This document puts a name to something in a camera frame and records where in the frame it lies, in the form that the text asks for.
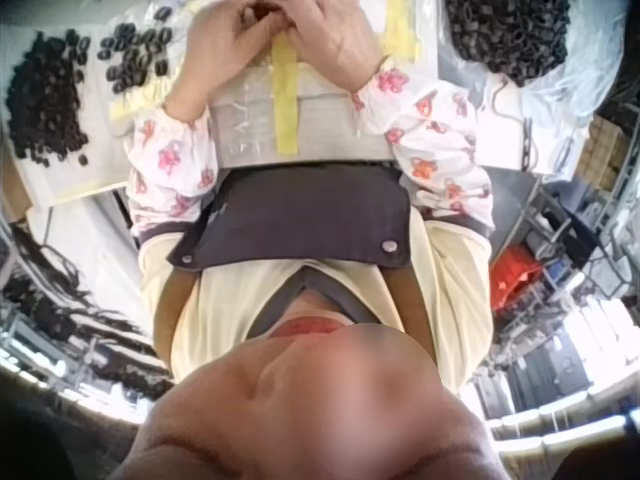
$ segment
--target person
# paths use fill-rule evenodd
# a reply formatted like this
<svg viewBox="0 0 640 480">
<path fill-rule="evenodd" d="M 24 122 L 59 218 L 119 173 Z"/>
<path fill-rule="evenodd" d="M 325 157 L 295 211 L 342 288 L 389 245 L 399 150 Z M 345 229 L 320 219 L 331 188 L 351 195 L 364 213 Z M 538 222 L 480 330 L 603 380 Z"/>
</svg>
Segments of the person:
<svg viewBox="0 0 640 480">
<path fill-rule="evenodd" d="M 357 0 L 194 20 L 127 146 L 154 344 L 177 385 L 113 478 L 506 478 L 455 396 L 492 336 L 486 172 L 466 92 L 385 58 Z M 207 108 L 284 32 L 397 164 L 232 171 Z M 215 195 L 206 201 L 215 187 Z"/>
</svg>

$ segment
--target pile of black rubber parts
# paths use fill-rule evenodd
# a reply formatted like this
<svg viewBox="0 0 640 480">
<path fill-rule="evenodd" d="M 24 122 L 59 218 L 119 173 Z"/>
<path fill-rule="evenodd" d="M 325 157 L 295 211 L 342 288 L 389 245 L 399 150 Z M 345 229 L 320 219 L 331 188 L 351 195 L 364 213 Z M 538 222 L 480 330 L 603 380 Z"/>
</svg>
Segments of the pile of black rubber parts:
<svg viewBox="0 0 640 480">
<path fill-rule="evenodd" d="M 567 57 L 568 0 L 445 2 L 451 39 L 460 56 L 508 75 L 520 87 Z"/>
<path fill-rule="evenodd" d="M 133 23 L 120 23 L 111 36 L 100 41 L 98 59 L 115 63 L 106 73 L 107 81 L 113 84 L 113 93 L 117 95 L 130 88 L 143 86 L 153 62 L 158 77 L 167 75 L 169 62 L 166 49 L 173 38 L 173 30 L 162 25 L 171 16 L 171 12 L 170 7 L 158 9 L 154 15 L 158 28 L 138 31 Z"/>
<path fill-rule="evenodd" d="M 84 66 L 91 39 L 68 30 L 65 38 L 45 38 L 38 32 L 31 50 L 14 68 L 7 91 L 10 113 L 9 136 L 19 159 L 31 158 L 49 166 L 48 156 L 60 161 L 89 143 L 80 130 L 78 84 L 84 81 Z M 78 162 L 87 164 L 85 155 Z"/>
</svg>

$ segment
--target floral sleeve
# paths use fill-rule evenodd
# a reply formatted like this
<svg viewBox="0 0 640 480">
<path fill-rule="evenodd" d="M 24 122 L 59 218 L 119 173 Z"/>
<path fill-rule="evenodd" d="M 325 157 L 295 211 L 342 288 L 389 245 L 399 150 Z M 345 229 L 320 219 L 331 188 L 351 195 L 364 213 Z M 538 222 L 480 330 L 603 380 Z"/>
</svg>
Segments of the floral sleeve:
<svg viewBox="0 0 640 480">
<path fill-rule="evenodd" d="M 144 240 L 159 226 L 178 231 L 194 222 L 218 175 L 208 110 L 193 124 L 174 120 L 162 108 L 144 112 L 127 143 L 132 233 Z"/>
<path fill-rule="evenodd" d="M 361 129 L 391 144 L 425 220 L 489 235 L 491 181 L 475 163 L 476 111 L 465 89 L 388 58 L 352 100 Z"/>
</svg>

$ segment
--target lips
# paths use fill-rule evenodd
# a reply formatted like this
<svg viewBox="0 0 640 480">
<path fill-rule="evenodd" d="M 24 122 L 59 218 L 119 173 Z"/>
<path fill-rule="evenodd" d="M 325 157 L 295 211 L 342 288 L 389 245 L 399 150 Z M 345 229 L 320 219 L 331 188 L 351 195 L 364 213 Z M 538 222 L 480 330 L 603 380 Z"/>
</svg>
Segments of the lips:
<svg viewBox="0 0 640 480">
<path fill-rule="evenodd" d="M 344 327 L 337 320 L 325 317 L 298 317 L 283 323 L 276 328 L 270 337 L 290 337 L 292 335 L 307 335 L 309 333 L 332 333 Z"/>
</svg>

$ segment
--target apron strap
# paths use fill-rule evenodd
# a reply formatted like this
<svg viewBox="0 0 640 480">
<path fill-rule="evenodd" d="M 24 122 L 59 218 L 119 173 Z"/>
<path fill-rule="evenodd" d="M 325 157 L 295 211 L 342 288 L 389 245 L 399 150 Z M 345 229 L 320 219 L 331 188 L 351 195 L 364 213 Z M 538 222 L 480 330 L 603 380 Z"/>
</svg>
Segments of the apron strap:
<svg viewBox="0 0 640 480">
<path fill-rule="evenodd" d="M 438 359 L 429 314 L 413 266 L 410 264 L 402 268 L 380 267 L 380 273 L 393 298 L 405 332 L 427 351 L 437 367 Z M 158 357 L 167 365 L 169 371 L 171 348 L 178 321 L 199 276 L 199 272 L 185 272 L 174 268 L 160 294 L 153 319 L 153 344 Z"/>
</svg>

